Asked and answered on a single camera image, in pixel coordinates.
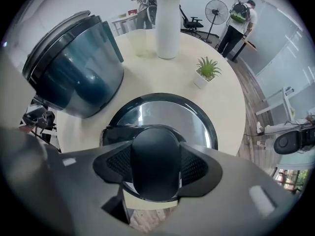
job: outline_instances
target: backpack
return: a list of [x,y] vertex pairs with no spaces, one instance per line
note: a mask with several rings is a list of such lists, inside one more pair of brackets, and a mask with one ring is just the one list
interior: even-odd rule
[[243,24],[250,17],[250,8],[245,3],[238,2],[234,5],[230,17],[234,21]]
[[156,0],[142,0],[142,3],[146,6],[156,6]]

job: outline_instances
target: office chair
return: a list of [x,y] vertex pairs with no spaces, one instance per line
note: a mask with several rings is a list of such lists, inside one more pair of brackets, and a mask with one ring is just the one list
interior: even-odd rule
[[203,28],[203,25],[199,23],[199,21],[202,21],[202,19],[198,19],[197,17],[191,17],[192,20],[190,22],[187,16],[184,14],[181,6],[179,7],[179,9],[181,10],[181,13],[183,15],[182,18],[184,20],[184,27],[186,28],[186,29],[182,29],[181,31],[190,32],[192,36],[195,34],[201,37],[201,35],[197,33],[197,28]]

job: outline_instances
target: glass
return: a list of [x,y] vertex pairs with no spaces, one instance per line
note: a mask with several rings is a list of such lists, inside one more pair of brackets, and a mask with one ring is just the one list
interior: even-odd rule
[[145,29],[136,29],[126,33],[136,56],[144,56],[147,53],[147,34]]

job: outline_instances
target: green plant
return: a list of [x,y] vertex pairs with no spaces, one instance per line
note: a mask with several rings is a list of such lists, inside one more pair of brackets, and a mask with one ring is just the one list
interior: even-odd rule
[[206,59],[201,58],[202,61],[200,59],[198,59],[199,64],[197,64],[198,66],[198,70],[197,72],[201,75],[203,75],[204,77],[208,78],[208,79],[213,79],[215,76],[218,76],[218,74],[221,74],[219,71],[221,71],[220,68],[217,67],[218,62],[213,61],[212,60],[208,60],[208,57],[206,57]]

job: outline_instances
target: electric fan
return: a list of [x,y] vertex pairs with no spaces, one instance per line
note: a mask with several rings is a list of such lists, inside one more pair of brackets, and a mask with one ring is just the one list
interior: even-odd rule
[[206,17],[211,23],[211,27],[207,38],[201,38],[203,41],[211,44],[212,41],[209,40],[209,35],[213,25],[220,25],[227,20],[228,9],[224,2],[220,0],[212,0],[206,5]]

